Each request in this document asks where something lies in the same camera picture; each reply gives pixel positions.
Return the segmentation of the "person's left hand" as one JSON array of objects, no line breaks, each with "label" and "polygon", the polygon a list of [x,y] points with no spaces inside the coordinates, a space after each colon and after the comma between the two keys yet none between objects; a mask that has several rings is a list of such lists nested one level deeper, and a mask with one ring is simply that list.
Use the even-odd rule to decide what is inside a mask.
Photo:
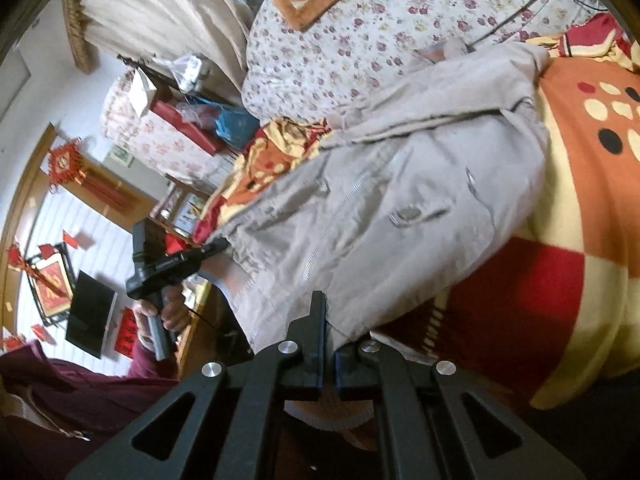
[{"label": "person's left hand", "polygon": [[148,300],[134,303],[132,312],[137,323],[138,339],[142,346],[150,351],[154,350],[149,322],[152,318],[159,318],[166,330],[180,334],[191,323],[189,310],[186,308],[181,284],[165,287],[162,292],[163,307],[160,312]]}]

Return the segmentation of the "maroon sleeve forearm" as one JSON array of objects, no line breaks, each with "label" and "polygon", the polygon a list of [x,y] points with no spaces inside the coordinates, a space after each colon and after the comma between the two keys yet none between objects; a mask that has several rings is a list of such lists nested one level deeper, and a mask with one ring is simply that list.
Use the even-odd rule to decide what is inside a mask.
[{"label": "maroon sleeve forearm", "polygon": [[66,478],[177,384],[177,359],[140,342],[124,376],[50,359],[38,341],[2,354],[1,477]]}]

